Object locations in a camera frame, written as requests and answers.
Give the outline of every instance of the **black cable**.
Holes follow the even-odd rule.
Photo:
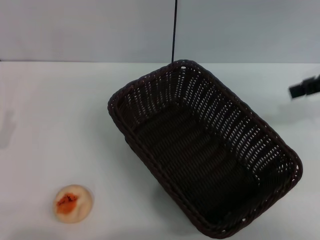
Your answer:
[[[173,23],[173,39],[172,39],[171,63],[173,63],[173,62],[174,62],[174,59],[175,59],[175,42],[176,42],[176,26],[177,26],[177,5],[178,5],[178,0],[175,0],[175,3],[174,3],[174,23]]]

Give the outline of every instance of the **white table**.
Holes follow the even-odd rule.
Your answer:
[[[107,111],[111,95],[165,64],[1,62],[1,240],[204,240],[131,151]],[[299,184],[232,240],[320,238],[320,94],[291,101],[288,86],[320,64],[203,64],[300,156]],[[53,198],[80,184],[89,217],[57,222]]]

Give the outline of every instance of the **black object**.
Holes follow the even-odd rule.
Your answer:
[[[320,75],[307,78],[302,83],[289,87],[289,91],[293,99],[320,92]]]

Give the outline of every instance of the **wicker basket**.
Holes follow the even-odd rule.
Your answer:
[[[249,225],[302,177],[297,154],[194,61],[130,82],[108,110],[132,150],[211,238]]]

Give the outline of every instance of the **orange fruit piece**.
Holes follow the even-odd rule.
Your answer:
[[[77,206],[78,197],[73,193],[66,193],[57,203],[56,203],[56,212],[58,214],[69,214]]]

